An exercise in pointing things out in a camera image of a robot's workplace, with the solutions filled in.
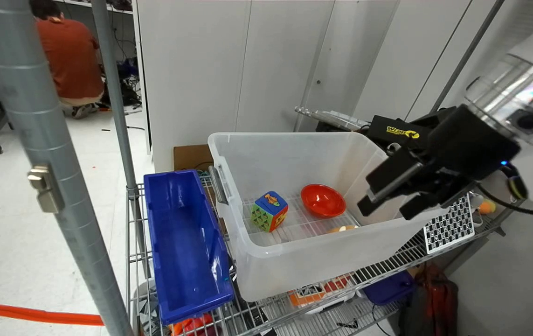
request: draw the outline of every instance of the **red rope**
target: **red rope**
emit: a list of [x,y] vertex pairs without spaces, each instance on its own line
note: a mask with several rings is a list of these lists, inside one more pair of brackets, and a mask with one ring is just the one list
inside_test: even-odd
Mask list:
[[55,311],[45,311],[4,305],[0,305],[0,316],[10,317],[11,319],[20,319],[45,323],[98,326],[104,325],[99,315],[57,313]]

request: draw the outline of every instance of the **floor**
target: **floor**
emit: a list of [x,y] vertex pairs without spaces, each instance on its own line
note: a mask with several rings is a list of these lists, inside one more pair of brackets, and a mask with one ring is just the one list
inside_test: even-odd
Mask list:
[[[145,127],[141,113],[126,117]],[[110,113],[67,119],[81,169],[119,287],[125,287],[125,176]],[[136,178],[153,172],[145,132],[128,130]],[[0,134],[0,304],[49,311],[97,313],[53,215],[42,213],[26,180],[29,162],[15,133]],[[390,334],[390,325],[381,326]],[[50,325],[0,317],[0,336],[106,336],[104,327]],[[383,335],[377,327],[362,336]]]

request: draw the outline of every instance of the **toy cube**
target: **toy cube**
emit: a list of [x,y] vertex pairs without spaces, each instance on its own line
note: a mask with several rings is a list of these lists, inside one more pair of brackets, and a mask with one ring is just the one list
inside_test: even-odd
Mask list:
[[287,202],[274,191],[260,196],[252,206],[252,222],[266,232],[276,229],[287,216]]

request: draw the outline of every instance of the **blue container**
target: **blue container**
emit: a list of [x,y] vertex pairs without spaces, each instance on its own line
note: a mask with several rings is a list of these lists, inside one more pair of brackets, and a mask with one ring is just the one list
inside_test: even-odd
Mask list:
[[144,176],[162,323],[230,301],[228,257],[196,170]]
[[409,295],[416,287],[407,271],[399,272],[362,289],[368,299],[377,306],[390,304]]

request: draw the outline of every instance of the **clear plastic bin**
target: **clear plastic bin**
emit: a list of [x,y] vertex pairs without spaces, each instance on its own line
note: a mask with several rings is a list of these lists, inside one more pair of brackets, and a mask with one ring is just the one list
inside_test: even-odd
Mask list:
[[[228,205],[218,203],[236,259],[239,291],[247,301],[330,279],[392,256],[430,219],[431,209],[411,221],[398,215],[408,197],[397,197],[368,217],[357,202],[368,189],[365,176],[386,155],[357,133],[215,133],[208,145]],[[302,188],[321,183],[336,189],[347,211],[319,219],[304,209]],[[287,218],[273,232],[250,221],[249,207],[273,190],[287,200]],[[354,230],[328,233],[354,224]]]

